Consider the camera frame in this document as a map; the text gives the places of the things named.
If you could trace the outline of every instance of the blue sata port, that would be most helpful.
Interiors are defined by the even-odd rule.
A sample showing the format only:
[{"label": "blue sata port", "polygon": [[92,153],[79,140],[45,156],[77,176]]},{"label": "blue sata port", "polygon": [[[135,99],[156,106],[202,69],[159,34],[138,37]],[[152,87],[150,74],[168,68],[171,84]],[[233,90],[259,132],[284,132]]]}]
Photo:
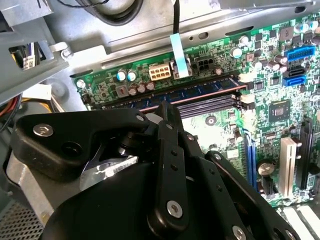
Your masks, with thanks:
[{"label": "blue sata port", "polygon": [[306,76],[284,77],[282,79],[282,86],[291,87],[295,85],[305,84],[306,80]]},{"label": "blue sata port", "polygon": [[299,59],[304,59],[310,56],[315,55],[316,47],[315,46],[301,46],[289,51],[286,51],[284,55],[288,58],[288,61],[295,61]]}]

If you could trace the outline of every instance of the blue slot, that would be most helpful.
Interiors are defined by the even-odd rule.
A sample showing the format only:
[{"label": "blue slot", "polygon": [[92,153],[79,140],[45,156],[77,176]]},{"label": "blue slot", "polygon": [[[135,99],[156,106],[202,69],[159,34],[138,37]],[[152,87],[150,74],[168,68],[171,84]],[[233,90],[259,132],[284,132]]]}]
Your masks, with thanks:
[{"label": "blue slot", "polygon": [[282,86],[291,87],[295,85],[305,84],[306,81],[306,76],[284,77],[282,79]]},{"label": "blue slot", "polygon": [[257,164],[256,164],[256,142],[246,137],[244,140],[244,152],[246,156],[246,178],[249,184],[257,191]]},{"label": "blue slot", "polygon": [[304,59],[316,54],[315,46],[301,46],[289,51],[286,51],[284,55],[288,58],[288,61],[295,61],[299,59]]}]

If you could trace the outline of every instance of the motherboard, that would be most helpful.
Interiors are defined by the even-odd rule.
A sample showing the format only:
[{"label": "motherboard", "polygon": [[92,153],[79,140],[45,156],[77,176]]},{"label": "motherboard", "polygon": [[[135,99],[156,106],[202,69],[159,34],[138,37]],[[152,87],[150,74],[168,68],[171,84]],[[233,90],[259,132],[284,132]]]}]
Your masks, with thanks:
[{"label": "motherboard", "polygon": [[320,188],[320,14],[73,79],[89,110],[178,106],[203,152],[221,152],[273,206]]}]

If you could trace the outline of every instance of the white pcie slot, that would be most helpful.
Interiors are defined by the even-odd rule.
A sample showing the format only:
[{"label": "white pcie slot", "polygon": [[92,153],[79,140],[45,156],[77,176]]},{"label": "white pcie slot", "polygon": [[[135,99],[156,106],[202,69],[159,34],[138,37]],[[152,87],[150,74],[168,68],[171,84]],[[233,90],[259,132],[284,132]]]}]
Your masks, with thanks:
[{"label": "white pcie slot", "polygon": [[288,222],[299,235],[301,240],[315,240],[305,224],[299,218],[297,212],[292,207],[286,207],[283,212],[288,219]]},{"label": "white pcie slot", "polygon": [[281,138],[279,192],[288,198],[293,194],[297,143],[290,137]]}]

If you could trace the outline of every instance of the pcie slot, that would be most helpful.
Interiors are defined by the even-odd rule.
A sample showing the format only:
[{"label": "pcie slot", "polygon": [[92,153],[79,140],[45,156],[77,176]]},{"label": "pcie slot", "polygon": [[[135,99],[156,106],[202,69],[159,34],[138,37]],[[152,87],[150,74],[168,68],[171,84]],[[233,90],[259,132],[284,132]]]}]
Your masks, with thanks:
[{"label": "pcie slot", "polygon": [[279,192],[288,198],[293,194],[297,143],[290,137],[281,138]]},{"label": "pcie slot", "polygon": [[305,117],[300,130],[302,146],[299,149],[299,153],[301,159],[297,161],[295,176],[295,183],[301,190],[307,188],[313,138],[313,121],[310,117]]},{"label": "pcie slot", "polygon": [[256,142],[248,136],[244,139],[244,153],[246,158],[247,181],[257,190]]}]

